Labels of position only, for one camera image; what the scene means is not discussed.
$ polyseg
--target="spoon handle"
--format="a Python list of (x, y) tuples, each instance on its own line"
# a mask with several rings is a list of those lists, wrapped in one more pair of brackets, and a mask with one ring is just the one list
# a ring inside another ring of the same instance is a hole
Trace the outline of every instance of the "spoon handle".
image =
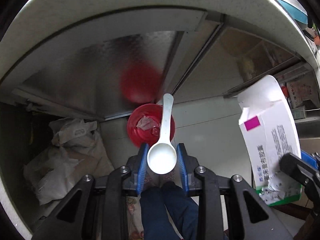
[(160, 127), (159, 142), (170, 143), (170, 124), (171, 124), (171, 111), (173, 105), (173, 96), (170, 94), (163, 95), (163, 109), (162, 109), (162, 120)]

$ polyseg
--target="person's leg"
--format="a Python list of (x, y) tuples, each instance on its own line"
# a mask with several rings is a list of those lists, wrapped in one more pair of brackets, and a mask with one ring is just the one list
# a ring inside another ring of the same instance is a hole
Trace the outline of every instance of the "person's leg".
[(182, 188), (173, 181), (161, 188), (164, 204), (184, 240), (196, 240), (198, 226), (198, 205), (186, 197)]
[(180, 240), (169, 222), (159, 187), (143, 191), (140, 205), (145, 240)]

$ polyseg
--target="red bucket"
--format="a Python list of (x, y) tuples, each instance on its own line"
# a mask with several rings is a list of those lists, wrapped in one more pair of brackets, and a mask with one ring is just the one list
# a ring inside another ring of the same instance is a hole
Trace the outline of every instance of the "red bucket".
[[(127, 132), (130, 140), (137, 147), (140, 147), (141, 143), (148, 143), (149, 146), (154, 145), (159, 139), (159, 128), (155, 127), (153, 129), (142, 130), (137, 127), (138, 122), (142, 117), (149, 117), (153, 121), (158, 124), (160, 127), (161, 118), (162, 118), (162, 106), (156, 104), (145, 104), (139, 106), (137, 109), (133, 111), (130, 115), (128, 123), (127, 123)], [(171, 124), (170, 124), (170, 141), (173, 139), (175, 130), (175, 124), (173, 117), (171, 116)]]

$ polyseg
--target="white spoon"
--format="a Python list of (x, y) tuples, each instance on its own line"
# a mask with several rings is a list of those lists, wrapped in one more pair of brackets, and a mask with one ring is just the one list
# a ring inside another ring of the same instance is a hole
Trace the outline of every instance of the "white spoon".
[(170, 142), (170, 122), (173, 96), (164, 94), (162, 120), (159, 140), (149, 149), (147, 162), (150, 169), (157, 174), (166, 174), (177, 163), (177, 153)]

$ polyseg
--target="triangular cutout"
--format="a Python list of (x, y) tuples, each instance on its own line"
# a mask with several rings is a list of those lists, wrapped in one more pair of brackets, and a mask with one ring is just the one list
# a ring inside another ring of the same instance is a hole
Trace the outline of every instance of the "triangular cutout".
[(251, 223), (258, 223), (269, 218), (268, 214), (262, 209), (259, 203), (251, 196), (248, 191), (244, 191), (243, 196), (247, 205)]
[(82, 191), (78, 190), (73, 197), (69, 199), (68, 203), (61, 209), (57, 215), (57, 219), (73, 223), (75, 221), (81, 195)]

